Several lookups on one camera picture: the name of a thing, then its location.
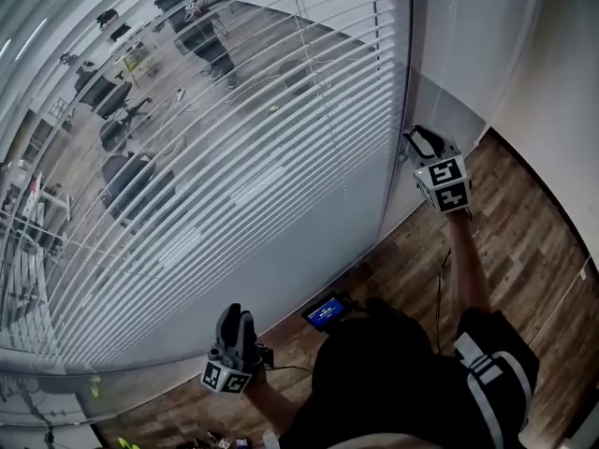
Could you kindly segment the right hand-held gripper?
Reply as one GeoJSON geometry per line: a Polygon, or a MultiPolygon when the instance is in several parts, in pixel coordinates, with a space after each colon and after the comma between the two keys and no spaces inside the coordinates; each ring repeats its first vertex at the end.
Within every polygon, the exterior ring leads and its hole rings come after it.
{"type": "Polygon", "coordinates": [[[453,138],[421,124],[415,124],[411,135],[402,135],[412,161],[416,185],[432,208],[441,214],[465,210],[471,203],[471,180],[464,156],[453,138]],[[424,153],[414,140],[418,134],[433,151],[424,153]]]}

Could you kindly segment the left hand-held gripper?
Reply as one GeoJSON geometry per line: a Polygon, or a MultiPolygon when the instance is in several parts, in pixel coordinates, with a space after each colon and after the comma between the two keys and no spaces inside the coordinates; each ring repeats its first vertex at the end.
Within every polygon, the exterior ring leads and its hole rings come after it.
{"type": "Polygon", "coordinates": [[[201,382],[214,393],[240,394],[262,366],[254,318],[249,311],[241,312],[239,303],[230,304],[221,313],[215,334],[201,382]]]}

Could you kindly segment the person's right forearm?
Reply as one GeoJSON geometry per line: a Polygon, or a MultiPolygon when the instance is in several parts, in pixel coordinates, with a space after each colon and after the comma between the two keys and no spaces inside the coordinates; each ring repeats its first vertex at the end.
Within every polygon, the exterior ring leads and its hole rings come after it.
{"type": "Polygon", "coordinates": [[[450,295],[459,320],[471,308],[490,313],[489,285],[472,233],[467,210],[447,215],[451,245],[450,295]]]}

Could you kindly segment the person's left forearm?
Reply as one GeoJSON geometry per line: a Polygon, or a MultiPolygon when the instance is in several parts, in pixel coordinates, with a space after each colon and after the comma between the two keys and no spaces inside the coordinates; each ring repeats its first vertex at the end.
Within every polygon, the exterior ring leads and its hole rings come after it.
{"type": "Polygon", "coordinates": [[[300,409],[293,402],[270,385],[266,370],[260,367],[245,386],[243,394],[250,403],[270,423],[276,434],[286,433],[292,426],[300,409]]]}

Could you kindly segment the small black chest monitor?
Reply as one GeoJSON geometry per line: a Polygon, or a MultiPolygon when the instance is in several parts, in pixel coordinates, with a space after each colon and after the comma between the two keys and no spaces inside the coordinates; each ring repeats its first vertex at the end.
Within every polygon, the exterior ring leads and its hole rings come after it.
{"type": "Polygon", "coordinates": [[[301,317],[321,333],[329,333],[355,307],[346,292],[331,292],[319,298],[301,313],[301,317]]]}

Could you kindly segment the person's black shirt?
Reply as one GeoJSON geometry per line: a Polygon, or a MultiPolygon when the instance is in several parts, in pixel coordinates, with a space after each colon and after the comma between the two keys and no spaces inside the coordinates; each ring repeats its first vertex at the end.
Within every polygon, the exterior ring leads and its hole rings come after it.
{"type": "Polygon", "coordinates": [[[404,434],[442,449],[524,449],[539,360],[500,311],[463,313],[454,352],[438,355],[397,313],[341,323],[322,343],[312,389],[281,449],[329,449],[404,434]]]}

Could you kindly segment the black office chair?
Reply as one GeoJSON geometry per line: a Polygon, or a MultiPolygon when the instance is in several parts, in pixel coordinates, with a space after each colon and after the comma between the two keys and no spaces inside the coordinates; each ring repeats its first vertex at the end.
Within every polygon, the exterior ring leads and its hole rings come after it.
{"type": "Polygon", "coordinates": [[[96,70],[82,72],[75,83],[75,89],[78,91],[79,103],[88,106],[104,121],[100,129],[101,134],[120,130],[123,126],[130,125],[137,116],[145,116],[140,109],[146,103],[151,103],[152,99],[145,97],[136,105],[130,106],[128,96],[133,85],[129,81],[117,85],[104,76],[99,76],[86,91],[83,91],[96,73],[96,70]]]}
{"type": "Polygon", "coordinates": [[[152,206],[141,220],[141,224],[145,224],[158,209],[175,196],[176,188],[171,187],[153,203],[158,194],[174,180],[172,170],[159,179],[155,167],[156,164],[150,162],[147,154],[113,155],[102,166],[106,189],[101,195],[101,203],[114,220],[124,214],[120,222],[122,227],[128,227],[140,212],[147,206],[152,206]]]}

